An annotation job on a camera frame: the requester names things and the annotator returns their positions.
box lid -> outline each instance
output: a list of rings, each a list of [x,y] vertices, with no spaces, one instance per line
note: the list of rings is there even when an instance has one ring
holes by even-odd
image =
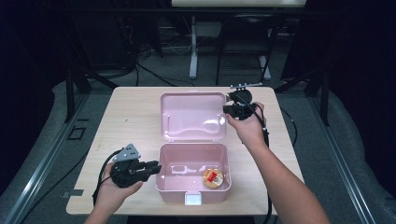
[[[161,96],[162,134],[169,141],[219,140],[227,122],[221,92],[166,92]]]

dark background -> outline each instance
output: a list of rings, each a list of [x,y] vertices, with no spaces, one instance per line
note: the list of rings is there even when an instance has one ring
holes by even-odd
[[[51,89],[65,80],[73,55],[65,39],[54,34],[62,30],[56,21],[39,10],[35,1],[2,2],[0,7],[0,97],[3,119],[0,150],[0,193],[18,172],[44,126],[54,95]],[[308,0],[306,10],[339,10],[353,15],[345,19],[301,19],[286,61],[283,76],[297,77],[320,66],[329,52],[331,91],[344,103],[356,122],[363,140],[366,160],[380,184],[396,195],[393,118],[396,109],[395,6],[374,1]],[[82,20],[75,18],[70,24]],[[128,49],[122,43],[117,23],[84,20],[76,26],[83,62],[122,69],[129,64]],[[343,45],[335,48],[341,36]]]

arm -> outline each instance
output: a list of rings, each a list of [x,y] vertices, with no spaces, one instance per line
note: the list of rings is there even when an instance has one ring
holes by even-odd
[[[96,205],[85,220],[86,224],[89,223],[106,223],[107,220],[115,213],[125,201],[127,197],[136,193],[142,186],[143,182],[139,181],[129,188],[121,189],[118,187],[110,177],[110,171],[113,163],[109,163],[104,171],[103,179],[105,180],[98,193]]]
[[[256,162],[282,222],[330,223],[316,196],[265,144],[257,118],[237,120],[227,115],[227,119]]]

pink plastic box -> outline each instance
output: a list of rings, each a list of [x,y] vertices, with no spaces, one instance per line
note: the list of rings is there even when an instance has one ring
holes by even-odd
[[[161,96],[163,137],[156,175],[157,190],[166,203],[200,205],[226,199],[231,187],[227,148],[219,143],[227,122],[221,92],[167,92]],[[218,189],[203,183],[204,171],[221,170],[224,180]]]

gray carpet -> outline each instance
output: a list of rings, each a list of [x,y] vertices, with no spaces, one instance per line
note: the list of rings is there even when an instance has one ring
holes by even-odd
[[[279,77],[289,45],[290,42],[287,39],[281,38],[277,41],[276,51],[270,62],[270,71],[273,79],[264,83],[265,86],[276,88],[283,84],[279,80]],[[153,53],[146,60],[141,60],[140,62],[150,70],[164,77],[182,79],[196,86],[214,86],[216,56],[213,54],[213,48],[210,46],[200,48],[199,55],[198,78],[195,80],[189,80],[188,78],[190,53],[178,55],[169,50],[165,52],[165,56],[162,59]],[[102,75],[108,76],[110,73],[102,73]],[[134,86],[136,76],[136,72],[133,72],[127,76],[113,78],[111,80],[120,86]],[[229,86],[230,84],[245,82],[254,83],[257,80],[257,77],[223,77],[220,79],[220,85]],[[108,87],[95,80],[90,80],[90,82],[93,86],[93,91],[87,96],[88,99],[85,105],[83,105],[74,122],[71,124],[71,127],[74,127],[74,131],[69,131],[62,141],[60,152],[35,196],[35,201],[47,189],[51,188],[60,177],[66,174],[90,148],[92,139],[111,95],[111,90]],[[170,82],[179,86],[190,85],[186,82],[175,82],[171,80]],[[139,86],[166,86],[166,84],[159,81],[153,75],[139,70]],[[4,223],[7,220],[9,213],[20,198],[23,189],[36,167],[47,151],[52,149],[58,133],[64,126],[66,115],[64,87],[64,83],[61,83],[54,88],[56,101],[49,120],[37,139],[35,146],[32,148],[26,162],[7,191],[0,198],[0,223]],[[297,134],[295,152],[303,172],[305,183],[318,195],[332,223],[361,223],[361,219],[350,199],[345,183],[334,165],[329,141],[315,116],[317,111],[312,108],[310,99],[306,99],[302,94],[301,90],[303,88],[304,83],[299,84],[290,92],[278,94],[277,98],[281,107],[291,115],[297,126],[298,132],[295,132],[290,118],[284,114],[290,139],[293,140]],[[76,92],[76,97],[84,99],[85,96],[81,96]],[[348,167],[355,177],[376,222],[396,223],[396,205],[394,199],[377,184],[371,169],[364,161],[364,147],[361,143],[359,132],[341,102],[332,94],[329,105],[329,122],[334,137],[346,158]],[[81,166],[82,163],[38,204],[29,217],[26,218],[25,223],[62,224],[82,223],[85,220],[85,216],[68,215],[65,212],[67,199],[61,197],[64,192],[74,188]],[[127,217],[114,216],[109,220],[109,223],[125,223],[126,220]],[[263,217],[257,217],[256,220],[260,223]]]

